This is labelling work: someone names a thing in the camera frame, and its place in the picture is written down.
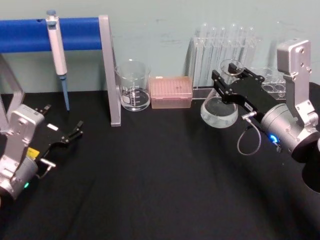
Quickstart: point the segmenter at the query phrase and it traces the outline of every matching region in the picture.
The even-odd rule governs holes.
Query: cable
[[[252,126],[252,128],[254,128],[258,134],[258,137],[259,137],[259,143],[258,143],[258,146],[257,148],[251,152],[251,153],[244,153],[240,150],[240,141],[241,139],[243,138],[243,136],[245,135],[246,131],[249,130],[251,128],[251,126],[248,126],[244,131],[243,133],[240,135],[239,139],[238,139],[238,142],[236,143],[236,148],[238,150],[238,152],[241,154],[241,155],[244,155],[244,156],[251,156],[253,154],[256,154],[259,149],[260,149],[260,146],[261,146],[261,134],[260,134],[260,131],[259,129],[252,123],[252,121],[249,119],[249,118],[245,118],[245,120]]]

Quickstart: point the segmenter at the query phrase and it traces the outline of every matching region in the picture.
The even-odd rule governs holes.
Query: blue led light
[[[279,140],[275,135],[270,134],[269,139],[272,141],[272,143],[278,143]]]

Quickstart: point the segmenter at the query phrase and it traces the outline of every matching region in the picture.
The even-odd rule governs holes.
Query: black table surface
[[[320,113],[320,86],[310,99]],[[51,104],[47,121],[83,138],[47,158],[57,163],[0,211],[6,240],[292,240],[320,239],[320,194],[302,180],[303,163],[277,153],[267,137],[242,156],[247,126],[206,125],[202,101],[190,109],[122,109],[111,127],[105,92],[27,94],[32,108]],[[257,144],[254,131],[243,151]],[[5,138],[0,138],[2,154]]]

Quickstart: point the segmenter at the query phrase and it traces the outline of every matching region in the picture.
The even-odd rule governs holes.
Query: light green wall
[[[48,9],[61,18],[108,14],[116,61],[146,62],[154,76],[183,73],[189,39],[203,22],[254,26],[263,39],[254,66],[275,64],[275,40],[305,37],[312,42],[312,81],[320,84],[319,0],[2,0],[0,19],[44,18]],[[5,58],[26,92],[60,90],[49,52]],[[104,88],[100,51],[68,52],[66,58],[70,91]]]

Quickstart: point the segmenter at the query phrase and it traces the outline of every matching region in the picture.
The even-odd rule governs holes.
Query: yellow warning label
[[[31,158],[31,159],[34,160],[34,159],[36,159],[36,157],[38,157],[39,153],[40,153],[39,151],[37,151],[37,150],[29,147],[26,155],[27,155],[29,158]]]

